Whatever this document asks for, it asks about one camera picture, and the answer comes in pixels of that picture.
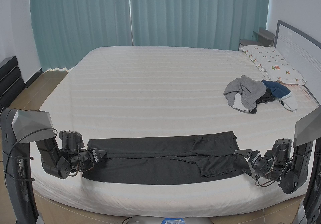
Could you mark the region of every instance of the floor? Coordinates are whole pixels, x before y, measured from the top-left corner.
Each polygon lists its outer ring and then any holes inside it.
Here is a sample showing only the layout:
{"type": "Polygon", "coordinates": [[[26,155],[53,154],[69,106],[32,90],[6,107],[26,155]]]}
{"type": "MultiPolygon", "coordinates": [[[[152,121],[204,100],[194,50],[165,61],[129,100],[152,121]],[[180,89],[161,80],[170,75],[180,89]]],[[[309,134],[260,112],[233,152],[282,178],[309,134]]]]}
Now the floor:
{"type": "MultiPolygon", "coordinates": [[[[23,90],[10,107],[38,110],[50,93],[67,75],[66,71],[47,71],[36,79],[28,88],[23,90]]],[[[42,213],[45,224],[121,224],[125,217],[103,215],[85,210],[80,210],[44,198],[34,191],[38,210],[42,213]]],[[[251,213],[233,216],[212,217],[214,224],[290,224],[304,196],[292,198],[274,206],[251,213]]],[[[4,175],[0,171],[0,223],[14,224],[16,219],[4,184],[4,175]]]]}

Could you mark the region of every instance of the headboard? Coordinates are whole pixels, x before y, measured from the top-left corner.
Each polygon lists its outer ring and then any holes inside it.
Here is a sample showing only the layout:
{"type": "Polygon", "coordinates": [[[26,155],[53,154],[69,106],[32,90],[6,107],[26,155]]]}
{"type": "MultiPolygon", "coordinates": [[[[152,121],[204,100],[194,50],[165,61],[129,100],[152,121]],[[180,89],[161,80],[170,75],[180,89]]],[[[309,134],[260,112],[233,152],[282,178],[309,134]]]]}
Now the headboard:
{"type": "Polygon", "coordinates": [[[321,103],[321,43],[278,20],[274,47],[307,81],[305,87],[321,103]]]}

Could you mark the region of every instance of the black leather headboard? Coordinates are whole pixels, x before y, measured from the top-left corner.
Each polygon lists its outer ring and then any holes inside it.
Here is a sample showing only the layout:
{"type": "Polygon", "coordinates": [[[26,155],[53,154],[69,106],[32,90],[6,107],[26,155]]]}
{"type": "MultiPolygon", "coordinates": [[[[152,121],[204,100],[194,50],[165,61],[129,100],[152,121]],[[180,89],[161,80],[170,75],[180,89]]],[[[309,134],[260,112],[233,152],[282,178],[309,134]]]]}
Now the black leather headboard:
{"type": "Polygon", "coordinates": [[[0,109],[9,107],[24,88],[17,58],[12,56],[0,62],[0,109]]]}

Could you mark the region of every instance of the white patterned pillow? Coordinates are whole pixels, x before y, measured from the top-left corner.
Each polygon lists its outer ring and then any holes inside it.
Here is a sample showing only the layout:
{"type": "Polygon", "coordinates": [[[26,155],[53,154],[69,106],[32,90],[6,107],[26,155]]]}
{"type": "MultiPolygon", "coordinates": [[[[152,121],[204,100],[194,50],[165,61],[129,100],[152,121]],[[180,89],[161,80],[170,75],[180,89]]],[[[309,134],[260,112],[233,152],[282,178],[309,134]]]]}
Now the white patterned pillow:
{"type": "Polygon", "coordinates": [[[283,58],[275,47],[247,45],[240,48],[269,81],[304,85],[306,80],[283,58]]]}

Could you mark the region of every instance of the mattress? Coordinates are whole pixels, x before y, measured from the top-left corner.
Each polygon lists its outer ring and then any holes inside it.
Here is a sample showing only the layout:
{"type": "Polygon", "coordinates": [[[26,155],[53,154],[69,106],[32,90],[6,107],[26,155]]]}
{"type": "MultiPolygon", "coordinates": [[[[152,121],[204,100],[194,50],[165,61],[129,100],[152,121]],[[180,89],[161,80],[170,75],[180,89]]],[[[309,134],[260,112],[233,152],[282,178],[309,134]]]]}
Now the mattress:
{"type": "MultiPolygon", "coordinates": [[[[223,91],[242,74],[263,75],[242,52],[179,47],[101,47],[88,53],[43,103],[58,130],[89,139],[185,136],[234,131],[240,149],[272,149],[293,138],[295,122],[317,108],[299,85],[288,86],[296,113],[278,101],[259,104],[256,114],[228,106],[223,91]]],[[[80,209],[119,216],[191,217],[259,210],[291,195],[277,183],[256,187],[246,174],[196,184],[153,186],[90,181],[81,175],[61,180],[46,174],[31,145],[33,186],[43,196],[80,209]]]]}

